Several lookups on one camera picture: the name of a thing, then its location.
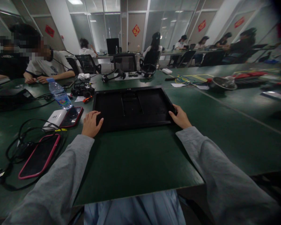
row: computer monitor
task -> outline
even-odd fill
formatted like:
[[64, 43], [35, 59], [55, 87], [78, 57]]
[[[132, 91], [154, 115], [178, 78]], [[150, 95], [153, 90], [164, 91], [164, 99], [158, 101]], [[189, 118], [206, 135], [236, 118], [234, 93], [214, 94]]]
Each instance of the computer monitor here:
[[118, 47], [118, 51], [120, 52], [118, 38], [107, 38], [106, 43], [107, 43], [107, 51], [109, 55], [116, 54], [116, 46]]

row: door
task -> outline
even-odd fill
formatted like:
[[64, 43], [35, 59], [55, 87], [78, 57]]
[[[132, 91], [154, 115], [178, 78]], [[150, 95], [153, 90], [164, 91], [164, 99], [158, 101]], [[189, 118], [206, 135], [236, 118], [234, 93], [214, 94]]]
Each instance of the door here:
[[146, 13], [128, 14], [128, 51], [142, 50]]
[[190, 36], [189, 44], [197, 44], [205, 36], [216, 12], [201, 12], [196, 22], [193, 33]]

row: hand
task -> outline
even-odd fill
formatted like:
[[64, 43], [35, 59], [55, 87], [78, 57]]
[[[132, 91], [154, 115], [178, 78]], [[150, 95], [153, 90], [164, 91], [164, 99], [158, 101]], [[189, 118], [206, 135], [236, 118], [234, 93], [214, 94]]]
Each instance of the hand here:
[[173, 112], [169, 111], [169, 114], [172, 117], [172, 119], [174, 120], [174, 122], [182, 129], [192, 127], [192, 125], [190, 124], [190, 121], [187, 118], [186, 113], [182, 110], [182, 108], [180, 106], [177, 106], [174, 104], [173, 104], [173, 106], [178, 112], [177, 116], [175, 116], [175, 114]]
[[30, 73], [24, 73], [25, 83], [26, 84], [33, 84], [36, 83], [36, 79], [32, 77]]
[[102, 118], [100, 119], [99, 124], [96, 126], [97, 115], [100, 113], [101, 112], [98, 111], [91, 111], [85, 115], [85, 118], [83, 119], [82, 135], [88, 136], [90, 138], [94, 138], [97, 135], [103, 124]]
[[47, 81], [48, 78], [49, 78], [49, 77], [40, 76], [40, 77], [38, 77], [37, 79], [38, 79], [38, 81], [39, 81], [40, 83], [46, 84], [46, 83], [48, 83], [48, 81]]

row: white power bank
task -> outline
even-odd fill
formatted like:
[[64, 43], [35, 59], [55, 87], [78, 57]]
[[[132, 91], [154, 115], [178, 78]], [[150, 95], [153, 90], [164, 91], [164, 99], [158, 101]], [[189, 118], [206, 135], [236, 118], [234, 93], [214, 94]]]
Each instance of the white power bank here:
[[60, 126], [62, 123], [63, 119], [65, 118], [67, 114], [67, 111], [65, 109], [61, 110], [55, 110], [52, 115], [47, 119], [49, 122], [44, 124], [43, 128], [45, 131], [52, 131], [52, 130], [57, 130], [58, 128], [52, 125], [51, 123], [54, 123], [57, 126]]

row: white t-shirt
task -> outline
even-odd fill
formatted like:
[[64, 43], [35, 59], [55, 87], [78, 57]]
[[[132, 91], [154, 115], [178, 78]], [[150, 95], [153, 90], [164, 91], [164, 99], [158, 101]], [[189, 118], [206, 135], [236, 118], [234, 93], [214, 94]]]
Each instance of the white t-shirt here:
[[183, 48], [184, 47], [184, 42], [181, 44], [180, 42], [177, 42], [176, 44], [175, 44], [175, 49], [176, 48]]
[[30, 60], [26, 72], [36, 76], [47, 75], [48, 77], [52, 77], [69, 70], [73, 69], [66, 57], [59, 51], [51, 50], [50, 60]]
[[91, 55], [92, 58], [96, 58], [97, 55], [93, 49], [82, 48], [79, 50], [79, 55]]
[[[149, 46], [149, 47], [146, 49], [146, 51], [143, 53], [143, 57], [144, 57], [144, 58], [145, 58], [147, 52], [150, 51], [150, 50], [151, 50], [151, 46]], [[159, 46], [158, 51], [160, 51], [160, 52], [162, 51], [162, 46], [161, 46], [161, 45]]]

